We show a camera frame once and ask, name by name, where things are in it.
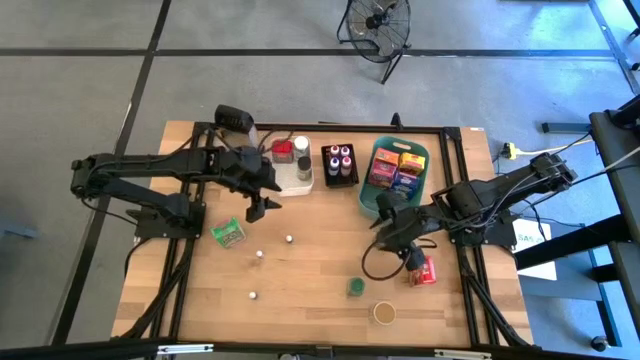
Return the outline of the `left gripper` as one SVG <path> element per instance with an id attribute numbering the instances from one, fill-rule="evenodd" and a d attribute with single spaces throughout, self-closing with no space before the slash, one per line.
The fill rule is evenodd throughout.
<path id="1" fill-rule="evenodd" d="M 251 201 L 246 210 L 246 221 L 254 223 L 270 209 L 280 209 L 281 204 L 261 196 L 261 189 L 281 192 L 273 178 L 273 168 L 267 158 L 255 149 L 229 151 L 222 155 L 222 185 L 231 192 L 239 192 Z"/>

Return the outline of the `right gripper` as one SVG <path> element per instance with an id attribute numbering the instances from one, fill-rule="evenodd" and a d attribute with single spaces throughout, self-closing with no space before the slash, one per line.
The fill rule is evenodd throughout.
<path id="1" fill-rule="evenodd" d="M 379 215 L 374 227 L 378 228 L 374 237 L 375 248 L 391 253 L 404 251 L 404 266 L 408 272 L 423 271 L 426 268 L 423 250 L 409 247 L 411 242 L 427 233 L 428 216 L 414 212 L 396 217 Z"/>

